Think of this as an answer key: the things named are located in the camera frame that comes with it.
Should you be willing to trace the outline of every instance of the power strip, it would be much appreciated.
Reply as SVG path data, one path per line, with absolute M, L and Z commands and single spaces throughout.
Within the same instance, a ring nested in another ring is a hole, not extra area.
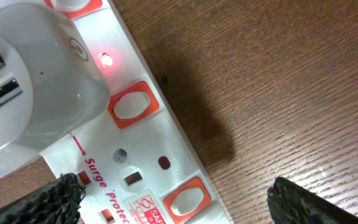
M 54 0 L 20 2 L 64 9 Z M 0 8 L 9 4 L 1 0 Z M 82 219 L 92 224 L 232 223 L 113 3 L 76 4 L 80 8 L 64 14 L 73 19 L 106 78 L 110 104 L 41 155 L 56 177 L 75 173 L 86 186 Z

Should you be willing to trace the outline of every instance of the red switch frame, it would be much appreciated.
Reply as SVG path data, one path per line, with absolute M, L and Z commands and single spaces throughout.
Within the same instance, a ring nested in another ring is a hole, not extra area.
M 190 189 L 190 188 L 196 188 L 199 187 L 204 192 L 204 199 L 201 201 L 201 203 L 198 205 L 196 209 L 194 209 L 192 212 L 186 215 L 177 216 L 175 215 L 171 210 L 171 204 L 175 200 L 175 198 L 180 194 L 180 192 Z M 189 182 L 185 183 L 176 191 L 172 192 L 170 195 L 166 196 L 163 200 L 163 203 L 165 205 L 165 208 L 168 210 L 169 214 L 171 215 L 173 221 L 175 223 L 184 223 L 189 218 L 191 218 L 193 215 L 196 215 L 197 212 L 202 210 L 203 208 L 207 207 L 211 203 L 211 196 L 209 195 L 208 191 L 205 188 L 205 185 L 203 181 L 199 177 L 195 177 L 191 179 Z
M 51 7 L 52 9 L 55 9 L 52 5 L 52 3 L 50 2 L 50 0 L 45 0 L 45 3 L 47 4 L 47 6 Z M 83 14 L 86 14 L 90 11 L 93 11 L 95 9 L 100 8 L 103 5 L 102 0 L 91 0 L 84 8 L 77 10 L 77 11 L 73 11 L 73 12 L 62 12 L 65 16 L 67 16 L 67 18 L 69 19 L 73 19 L 76 18 L 78 16 L 82 16 Z
M 129 118 L 129 119 L 120 119 L 114 114 L 114 106 L 116 103 L 121 99 L 121 97 L 125 96 L 128 93 L 137 92 L 137 91 L 144 91 L 148 94 L 150 97 L 150 104 L 146 108 L 143 113 L 141 113 L 139 116 L 136 116 L 135 118 Z M 141 81 L 139 83 L 136 83 L 135 85 L 125 89 L 124 91 L 121 91 L 114 96 L 110 97 L 110 103 L 107 107 L 110 115 L 112 116 L 113 120 L 116 122 L 118 128 L 124 129 L 141 119 L 145 118 L 146 116 L 152 114 L 153 112 L 156 112 L 160 108 L 160 105 L 158 104 L 157 100 L 154 97 L 154 94 L 152 90 L 150 89 L 149 85 L 145 81 Z

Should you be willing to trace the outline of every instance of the red light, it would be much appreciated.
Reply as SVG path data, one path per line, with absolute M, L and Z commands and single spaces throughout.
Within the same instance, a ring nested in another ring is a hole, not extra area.
M 109 54 L 103 53 L 100 55 L 100 62 L 104 68 L 110 67 L 112 65 L 112 58 Z

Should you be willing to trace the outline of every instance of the red and white sticker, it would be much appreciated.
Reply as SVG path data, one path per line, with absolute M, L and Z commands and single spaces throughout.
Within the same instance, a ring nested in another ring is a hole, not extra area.
M 145 190 L 124 201 L 124 206 L 139 224 L 167 224 L 158 202 L 150 190 Z

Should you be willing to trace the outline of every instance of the brown wooden surface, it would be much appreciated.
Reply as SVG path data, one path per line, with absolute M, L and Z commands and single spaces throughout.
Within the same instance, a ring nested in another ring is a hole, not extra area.
M 358 215 L 358 1 L 115 3 L 236 223 L 272 222 L 279 175 Z M 0 207 L 52 179 L 1 179 Z

